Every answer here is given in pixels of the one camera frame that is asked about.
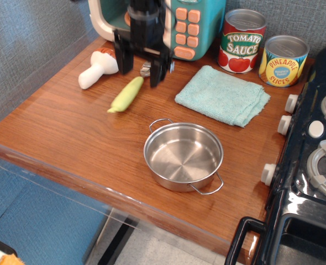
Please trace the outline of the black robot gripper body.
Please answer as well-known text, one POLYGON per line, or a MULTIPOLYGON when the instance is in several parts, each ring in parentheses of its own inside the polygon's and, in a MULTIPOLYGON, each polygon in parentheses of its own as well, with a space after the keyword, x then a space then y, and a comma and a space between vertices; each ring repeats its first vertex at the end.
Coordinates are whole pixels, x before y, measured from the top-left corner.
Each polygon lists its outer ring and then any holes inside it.
POLYGON ((163 41, 166 30, 167 4, 164 1, 130 1, 127 12, 130 19, 128 31, 133 54, 151 60, 163 55, 171 56, 171 70, 174 70, 172 51, 163 41))

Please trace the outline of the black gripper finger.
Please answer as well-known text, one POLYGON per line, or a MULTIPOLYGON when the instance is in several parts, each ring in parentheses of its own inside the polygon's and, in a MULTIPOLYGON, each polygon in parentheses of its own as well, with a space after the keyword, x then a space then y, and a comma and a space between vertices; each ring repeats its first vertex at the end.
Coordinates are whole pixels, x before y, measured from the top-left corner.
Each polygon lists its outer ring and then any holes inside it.
POLYGON ((150 87, 157 87, 164 80, 167 72, 171 70, 171 56, 163 55, 150 60, 150 87))
POLYGON ((128 31, 114 30, 114 50, 119 72, 125 75, 132 70, 134 58, 128 31))

